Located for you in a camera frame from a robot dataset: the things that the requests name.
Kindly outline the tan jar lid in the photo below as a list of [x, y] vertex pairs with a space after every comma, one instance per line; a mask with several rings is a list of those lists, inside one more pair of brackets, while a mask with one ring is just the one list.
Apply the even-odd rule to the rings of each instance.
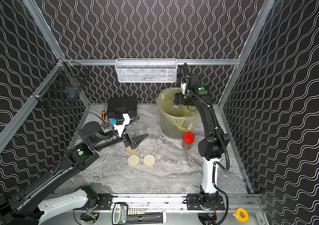
[[139, 149], [138, 147], [132, 149], [132, 148], [129, 146], [129, 147], [126, 147], [126, 152], [127, 152], [128, 154], [135, 154], [135, 153], [138, 151], [138, 149]]

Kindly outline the jar with cream lid front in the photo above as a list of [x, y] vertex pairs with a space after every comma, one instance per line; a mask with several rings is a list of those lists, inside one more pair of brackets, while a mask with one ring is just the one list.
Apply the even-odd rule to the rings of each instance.
[[147, 126], [141, 122], [135, 123], [134, 131], [136, 136], [148, 134]]

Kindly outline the cream lid of back jar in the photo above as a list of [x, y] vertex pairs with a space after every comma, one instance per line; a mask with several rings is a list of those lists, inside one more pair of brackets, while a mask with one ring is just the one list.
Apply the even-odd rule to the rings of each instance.
[[131, 155], [127, 159], [127, 164], [131, 168], [136, 168], [140, 164], [140, 157], [138, 155]]

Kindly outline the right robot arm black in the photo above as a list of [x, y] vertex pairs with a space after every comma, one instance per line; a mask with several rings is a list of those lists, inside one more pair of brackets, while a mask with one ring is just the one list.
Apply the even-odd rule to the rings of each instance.
[[227, 146], [229, 134], [221, 128], [212, 104], [210, 89], [201, 84], [195, 75], [186, 75], [181, 84], [182, 92], [174, 96], [175, 105], [195, 107], [204, 128], [204, 138], [198, 144], [198, 151], [204, 160], [204, 175], [200, 186], [199, 204], [206, 210], [220, 206], [218, 170], [229, 171], [230, 159]]

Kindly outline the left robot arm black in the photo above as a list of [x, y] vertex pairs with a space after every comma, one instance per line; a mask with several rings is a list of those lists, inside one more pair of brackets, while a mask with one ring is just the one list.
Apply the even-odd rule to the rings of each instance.
[[101, 125], [88, 122], [78, 130], [82, 142], [70, 149], [43, 177], [12, 196], [0, 196], [0, 215], [5, 225], [40, 225], [43, 222], [64, 212], [87, 208], [97, 208], [101, 201], [99, 195], [90, 186], [46, 200], [53, 191], [73, 176], [87, 169], [99, 158], [103, 149], [122, 142], [126, 148], [136, 149], [147, 137], [147, 133], [129, 135], [126, 126], [133, 123], [129, 120], [122, 125], [115, 125], [110, 131], [104, 132]]

